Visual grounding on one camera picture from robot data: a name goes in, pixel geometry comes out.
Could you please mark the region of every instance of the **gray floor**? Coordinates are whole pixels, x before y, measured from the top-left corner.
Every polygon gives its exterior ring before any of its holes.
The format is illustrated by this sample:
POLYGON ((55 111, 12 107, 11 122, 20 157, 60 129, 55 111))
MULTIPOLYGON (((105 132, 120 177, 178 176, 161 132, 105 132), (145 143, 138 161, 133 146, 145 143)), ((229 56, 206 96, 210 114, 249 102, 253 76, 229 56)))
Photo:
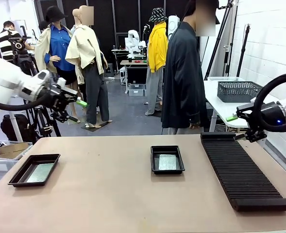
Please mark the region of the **gray floor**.
MULTIPOLYGON (((114 80, 107 84, 111 124, 95 131, 89 132, 81 129, 84 125, 68 122, 58 123, 62 136, 116 136, 116 135, 157 135, 161 134, 162 127, 160 118, 145 116, 147 106, 145 97, 129 97, 124 94, 125 86, 120 85, 120 80, 114 80)), ((13 99, 12 104, 22 104, 21 99, 13 99)), ((84 118, 82 107, 77 106, 78 115, 84 118)), ((0 123, 6 112, 0 112, 0 123)), ((6 140, 6 135, 0 129, 0 140, 6 140)))

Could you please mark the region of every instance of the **black bag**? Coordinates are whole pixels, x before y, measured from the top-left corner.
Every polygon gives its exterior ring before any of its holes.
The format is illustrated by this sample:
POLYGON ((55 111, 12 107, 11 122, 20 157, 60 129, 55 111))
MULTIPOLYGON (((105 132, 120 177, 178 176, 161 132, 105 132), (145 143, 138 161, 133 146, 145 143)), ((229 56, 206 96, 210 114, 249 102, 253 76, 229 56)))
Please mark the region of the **black bag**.
MULTIPOLYGON (((32 128, 26 116, 24 116, 23 114, 16 114, 15 117, 17 119, 17 125, 20 129, 23 142, 32 142, 33 144, 35 144, 36 132, 32 128)), ((9 115, 3 116, 3 120, 2 123, 0 124, 0 127, 1 130, 4 132, 4 134, 7 135, 9 141, 17 141, 17 136, 13 129, 9 115)))

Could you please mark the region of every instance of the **black coat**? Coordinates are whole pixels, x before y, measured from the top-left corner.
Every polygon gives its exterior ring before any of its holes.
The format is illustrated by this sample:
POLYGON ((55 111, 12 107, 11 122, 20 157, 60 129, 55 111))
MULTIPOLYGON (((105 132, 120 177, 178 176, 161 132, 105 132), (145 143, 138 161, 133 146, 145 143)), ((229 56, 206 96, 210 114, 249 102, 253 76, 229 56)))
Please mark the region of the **black coat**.
POLYGON ((207 120, 203 76, 196 33, 181 22, 168 44, 162 127, 182 129, 207 120))

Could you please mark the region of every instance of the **black plastic tray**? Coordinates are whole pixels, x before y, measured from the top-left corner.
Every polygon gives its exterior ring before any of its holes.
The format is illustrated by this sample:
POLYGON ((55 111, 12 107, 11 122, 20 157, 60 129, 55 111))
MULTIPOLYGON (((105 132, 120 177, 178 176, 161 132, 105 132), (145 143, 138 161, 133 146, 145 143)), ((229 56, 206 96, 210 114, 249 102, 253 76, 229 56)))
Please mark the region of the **black plastic tray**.
POLYGON ((152 146, 151 147, 151 170, 155 175, 181 174, 185 171, 184 163, 178 146, 152 146), (159 170, 160 154, 172 154, 176 156, 176 170, 159 170))
POLYGON ((53 172, 59 158, 60 154, 40 154, 29 156, 8 185, 13 185, 14 187, 44 186, 53 172))

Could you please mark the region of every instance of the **blue shirt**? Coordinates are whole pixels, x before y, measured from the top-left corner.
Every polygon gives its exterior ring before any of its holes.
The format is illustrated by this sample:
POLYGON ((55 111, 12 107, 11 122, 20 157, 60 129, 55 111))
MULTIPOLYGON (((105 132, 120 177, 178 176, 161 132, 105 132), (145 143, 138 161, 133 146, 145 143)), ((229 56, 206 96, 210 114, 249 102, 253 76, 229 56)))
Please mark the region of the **blue shirt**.
MULTIPOLYGON (((50 54, 52 56, 57 55, 61 58, 59 62, 53 62, 53 65, 63 71, 72 71, 75 69, 75 65, 65 60, 69 42, 70 37, 65 28, 58 30, 54 25, 51 25, 50 54)), ((50 54, 46 53, 46 64, 49 63, 50 54)))

